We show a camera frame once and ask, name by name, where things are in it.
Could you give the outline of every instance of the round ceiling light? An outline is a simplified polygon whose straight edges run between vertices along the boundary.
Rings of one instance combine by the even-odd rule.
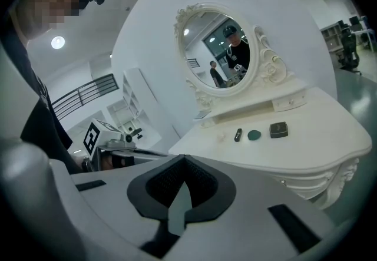
[[[65,40],[61,36],[57,36],[51,41],[52,48],[59,49],[62,48],[65,44]]]

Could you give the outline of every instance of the black cap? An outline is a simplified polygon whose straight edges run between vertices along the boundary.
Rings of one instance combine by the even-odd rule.
[[[229,36],[235,34],[236,32],[237,32],[237,29],[232,25],[227,25],[223,30],[223,34],[225,38],[228,38]]]

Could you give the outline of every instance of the black compact case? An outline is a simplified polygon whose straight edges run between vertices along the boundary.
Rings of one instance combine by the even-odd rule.
[[[271,138],[288,136],[288,126],[286,122],[274,123],[270,125]]]

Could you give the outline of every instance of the office chair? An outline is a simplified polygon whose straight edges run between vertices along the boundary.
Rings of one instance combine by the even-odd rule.
[[[346,27],[342,29],[342,36],[340,38],[344,47],[344,59],[339,60],[343,65],[341,69],[362,75],[360,71],[355,70],[360,62],[360,57],[356,51],[356,35],[351,33],[347,24],[345,26]]]

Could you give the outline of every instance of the vanity table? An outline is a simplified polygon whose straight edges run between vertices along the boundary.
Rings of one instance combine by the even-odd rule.
[[[185,63],[181,33],[203,11],[228,15],[242,26],[247,37],[249,69],[234,87],[205,84]],[[195,126],[169,153],[257,170],[300,197],[313,199],[320,209],[333,204],[345,182],[352,179],[359,157],[372,148],[365,129],[327,93],[296,78],[271,49],[263,29],[250,26],[231,9],[214,4],[188,6],[178,12],[175,29],[187,83],[195,92],[199,110],[206,115],[194,120]],[[287,124],[288,136],[271,138],[270,125],[279,122]],[[239,128],[243,134],[237,142],[234,137]],[[249,140],[251,130],[261,132],[261,137]]]

